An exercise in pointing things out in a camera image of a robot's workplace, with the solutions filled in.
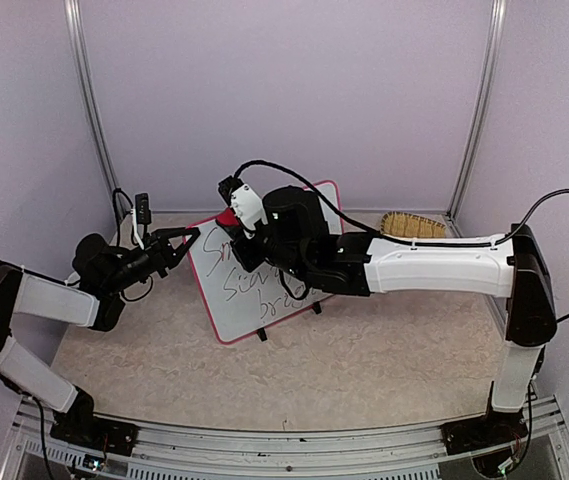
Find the red black whiteboard eraser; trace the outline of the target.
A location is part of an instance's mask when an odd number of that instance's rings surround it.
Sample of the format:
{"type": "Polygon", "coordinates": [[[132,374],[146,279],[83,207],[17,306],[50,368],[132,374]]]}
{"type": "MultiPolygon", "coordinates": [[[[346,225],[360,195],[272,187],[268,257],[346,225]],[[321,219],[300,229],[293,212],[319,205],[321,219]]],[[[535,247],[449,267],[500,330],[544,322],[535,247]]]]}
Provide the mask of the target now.
{"type": "Polygon", "coordinates": [[[215,222],[221,227],[238,227],[239,222],[230,208],[226,208],[215,217],[215,222]]]}

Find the pink framed whiteboard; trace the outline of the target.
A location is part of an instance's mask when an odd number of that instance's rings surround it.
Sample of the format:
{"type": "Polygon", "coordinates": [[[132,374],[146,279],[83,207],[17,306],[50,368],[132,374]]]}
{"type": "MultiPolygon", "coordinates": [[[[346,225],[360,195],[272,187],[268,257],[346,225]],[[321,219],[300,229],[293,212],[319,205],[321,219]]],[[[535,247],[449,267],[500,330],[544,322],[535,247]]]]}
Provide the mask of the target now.
{"type": "Polygon", "coordinates": [[[214,217],[194,224],[200,236],[188,257],[217,340],[232,344],[273,324],[311,310],[329,297],[311,289],[301,300],[304,284],[286,275],[285,291],[279,270],[266,263],[248,273],[233,256],[230,237],[214,217]]]}

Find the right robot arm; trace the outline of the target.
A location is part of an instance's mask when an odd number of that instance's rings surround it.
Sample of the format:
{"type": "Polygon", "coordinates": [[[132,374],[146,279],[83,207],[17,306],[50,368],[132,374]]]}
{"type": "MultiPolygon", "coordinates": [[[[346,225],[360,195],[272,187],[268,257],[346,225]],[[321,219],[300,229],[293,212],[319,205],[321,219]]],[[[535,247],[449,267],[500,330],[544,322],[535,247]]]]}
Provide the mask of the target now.
{"type": "Polygon", "coordinates": [[[364,227],[332,234],[322,211],[330,202],[316,188],[259,196],[235,181],[223,197],[234,217],[231,247],[248,272],[267,263],[306,289],[335,295],[420,290],[505,299],[505,357],[475,433],[495,444],[513,429],[540,354],[557,332],[550,276],[527,226],[471,239],[408,240],[364,227]]]}

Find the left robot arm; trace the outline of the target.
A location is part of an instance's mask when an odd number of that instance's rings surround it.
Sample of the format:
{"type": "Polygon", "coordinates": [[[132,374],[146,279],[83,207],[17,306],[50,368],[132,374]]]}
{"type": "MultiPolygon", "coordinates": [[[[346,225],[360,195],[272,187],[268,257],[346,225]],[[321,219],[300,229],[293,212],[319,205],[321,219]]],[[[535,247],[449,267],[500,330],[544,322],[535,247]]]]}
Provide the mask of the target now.
{"type": "Polygon", "coordinates": [[[166,277],[199,235],[196,227],[158,229],[138,246],[124,248],[98,233],[89,234],[76,247],[72,266],[77,278],[71,282],[0,259],[0,379],[65,416],[66,430],[82,444],[97,443],[104,424],[92,413],[92,397],[21,344],[13,322],[38,319],[109,332],[126,306],[126,290],[166,277]]]}

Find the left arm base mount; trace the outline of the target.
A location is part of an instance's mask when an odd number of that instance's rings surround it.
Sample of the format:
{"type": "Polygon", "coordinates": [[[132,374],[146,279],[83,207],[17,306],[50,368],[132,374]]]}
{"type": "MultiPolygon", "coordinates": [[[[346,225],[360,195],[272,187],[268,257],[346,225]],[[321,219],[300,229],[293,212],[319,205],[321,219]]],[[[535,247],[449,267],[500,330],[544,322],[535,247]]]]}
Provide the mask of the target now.
{"type": "Polygon", "coordinates": [[[67,411],[53,411],[51,437],[72,445],[130,457],[139,427],[96,416],[94,406],[93,398],[79,389],[67,411]]]}

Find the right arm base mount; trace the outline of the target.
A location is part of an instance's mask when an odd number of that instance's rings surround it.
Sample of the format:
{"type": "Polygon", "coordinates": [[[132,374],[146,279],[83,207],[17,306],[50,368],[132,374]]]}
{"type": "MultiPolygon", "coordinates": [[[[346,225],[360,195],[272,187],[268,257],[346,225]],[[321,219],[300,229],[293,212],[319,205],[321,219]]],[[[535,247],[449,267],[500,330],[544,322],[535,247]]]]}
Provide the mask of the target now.
{"type": "Polygon", "coordinates": [[[488,401],[482,415],[444,423],[441,433],[446,452],[452,456],[524,439],[529,428],[522,409],[498,412],[488,401]]]}

